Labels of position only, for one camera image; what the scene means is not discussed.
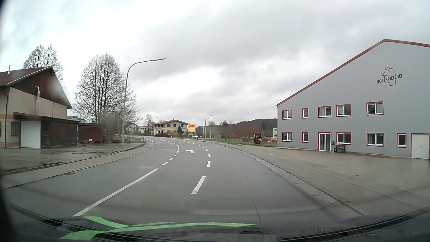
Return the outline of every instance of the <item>road sign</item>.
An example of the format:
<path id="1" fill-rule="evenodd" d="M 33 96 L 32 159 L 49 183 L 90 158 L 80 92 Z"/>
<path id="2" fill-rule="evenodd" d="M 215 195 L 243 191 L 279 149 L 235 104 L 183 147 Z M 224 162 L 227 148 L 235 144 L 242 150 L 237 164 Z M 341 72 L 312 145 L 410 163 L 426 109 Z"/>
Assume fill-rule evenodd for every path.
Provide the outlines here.
<path id="1" fill-rule="evenodd" d="M 196 132 L 196 124 L 188 124 L 188 133 Z"/>

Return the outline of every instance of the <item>logo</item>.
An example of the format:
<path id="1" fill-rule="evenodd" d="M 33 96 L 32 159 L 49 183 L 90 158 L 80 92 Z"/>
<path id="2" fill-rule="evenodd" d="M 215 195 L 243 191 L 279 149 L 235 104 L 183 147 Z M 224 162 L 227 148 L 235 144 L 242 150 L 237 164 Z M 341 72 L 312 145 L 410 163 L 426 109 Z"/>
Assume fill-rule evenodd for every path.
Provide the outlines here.
<path id="1" fill-rule="evenodd" d="M 382 79 L 376 80 L 376 84 L 384 83 L 384 87 L 395 87 L 396 80 L 403 77 L 403 74 L 398 74 L 393 68 L 385 68 L 382 73 Z"/>

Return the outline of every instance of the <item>white garage door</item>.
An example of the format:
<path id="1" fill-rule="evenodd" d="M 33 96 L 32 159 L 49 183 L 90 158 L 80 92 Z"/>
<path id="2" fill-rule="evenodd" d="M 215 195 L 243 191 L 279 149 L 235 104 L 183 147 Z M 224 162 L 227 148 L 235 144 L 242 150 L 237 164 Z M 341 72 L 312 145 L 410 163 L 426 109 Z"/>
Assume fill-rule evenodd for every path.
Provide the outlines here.
<path id="1" fill-rule="evenodd" d="M 40 121 L 21 121 L 21 148 L 40 148 Z"/>
<path id="2" fill-rule="evenodd" d="M 412 158 L 429 158 L 429 135 L 412 134 L 411 139 L 411 157 Z"/>

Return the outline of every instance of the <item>lamp post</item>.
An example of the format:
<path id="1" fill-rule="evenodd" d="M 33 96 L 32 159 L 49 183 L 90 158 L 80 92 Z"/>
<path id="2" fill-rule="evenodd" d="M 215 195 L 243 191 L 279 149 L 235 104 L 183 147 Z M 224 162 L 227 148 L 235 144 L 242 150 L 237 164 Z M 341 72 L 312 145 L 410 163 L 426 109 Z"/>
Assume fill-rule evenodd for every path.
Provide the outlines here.
<path id="1" fill-rule="evenodd" d="M 209 133 L 209 138 L 210 138 L 210 139 L 212 138 L 212 115 L 211 115 L 211 131 L 210 131 L 210 133 Z"/>
<path id="2" fill-rule="evenodd" d="M 166 59 L 166 58 L 136 62 L 136 63 L 134 63 L 133 65 L 131 65 L 131 66 L 129 67 L 129 70 L 127 71 L 127 76 L 126 76 L 126 88 L 125 88 L 125 90 L 124 90 L 124 103 L 123 103 L 123 130 L 121 131 L 121 133 L 122 133 L 122 137 L 123 137 L 123 140 L 122 140 L 122 143 L 123 143 L 122 151 L 124 151 L 124 125 L 125 125 L 125 123 L 124 123 L 124 119 L 125 119 L 125 115 L 126 115 L 127 81 L 128 81 L 128 79 L 129 79 L 129 71 L 130 71 L 131 67 L 132 67 L 132 66 L 134 66 L 134 65 L 136 65 L 136 64 L 144 63 L 144 62 L 150 62 L 150 61 L 165 60 L 165 59 Z"/>

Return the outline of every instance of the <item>asphalt road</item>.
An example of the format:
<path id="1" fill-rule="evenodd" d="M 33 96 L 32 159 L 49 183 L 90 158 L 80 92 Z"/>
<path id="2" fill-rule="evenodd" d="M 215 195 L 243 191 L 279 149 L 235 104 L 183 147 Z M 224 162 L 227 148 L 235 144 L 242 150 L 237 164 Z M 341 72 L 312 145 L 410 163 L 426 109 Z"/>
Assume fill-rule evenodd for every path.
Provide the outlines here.
<path id="1" fill-rule="evenodd" d="M 328 221 L 332 214 L 264 164 L 199 140 L 146 137 L 154 148 L 6 189 L 11 202 L 54 218 L 154 222 Z"/>

